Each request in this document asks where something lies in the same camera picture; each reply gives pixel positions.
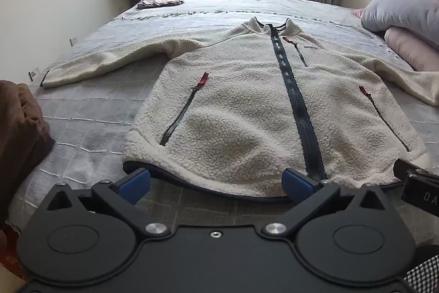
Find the cream fleece zip jacket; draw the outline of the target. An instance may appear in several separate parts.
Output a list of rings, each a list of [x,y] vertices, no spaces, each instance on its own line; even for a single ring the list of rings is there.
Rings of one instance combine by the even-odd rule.
[[[281,196],[289,168],[359,188],[394,184],[399,159],[432,165],[387,85],[438,105],[438,74],[319,41],[291,20],[274,26],[253,18],[97,51],[50,69],[43,87],[155,54],[168,62],[126,135],[125,165],[252,198]]]

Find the grey checked bedspread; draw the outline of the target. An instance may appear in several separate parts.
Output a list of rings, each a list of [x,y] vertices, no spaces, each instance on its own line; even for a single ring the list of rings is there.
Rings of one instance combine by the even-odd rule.
[[[362,28],[351,9],[304,0],[185,0],[177,7],[132,8],[80,41],[61,61],[147,37],[234,27],[252,17],[275,24],[291,18],[314,37],[404,66],[383,40]],[[124,137],[166,60],[156,55],[101,77],[48,90],[38,83],[31,85],[55,145],[10,203],[8,222],[12,226],[24,228],[57,183],[84,189],[101,179],[123,177]],[[261,225],[287,209],[284,204],[205,195],[158,180],[153,180],[138,207],[169,226]]]

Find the pink pillow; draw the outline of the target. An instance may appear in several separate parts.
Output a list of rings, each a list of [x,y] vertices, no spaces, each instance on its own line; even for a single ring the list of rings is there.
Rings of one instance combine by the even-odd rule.
[[[353,15],[361,19],[364,9],[355,9]],[[438,48],[418,35],[401,27],[384,31],[384,40],[391,50],[416,71],[438,71]]]

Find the grey-blue pillow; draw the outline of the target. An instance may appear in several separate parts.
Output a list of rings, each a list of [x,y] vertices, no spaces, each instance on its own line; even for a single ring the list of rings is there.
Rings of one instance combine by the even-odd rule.
[[[401,27],[438,48],[438,0],[372,0],[360,20],[373,33]]]

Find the folded mauve cloth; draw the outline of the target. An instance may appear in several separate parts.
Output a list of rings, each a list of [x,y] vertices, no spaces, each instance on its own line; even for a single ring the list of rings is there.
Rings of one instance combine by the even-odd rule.
[[[174,7],[185,3],[184,0],[141,0],[137,3],[138,10],[151,9],[157,7]]]

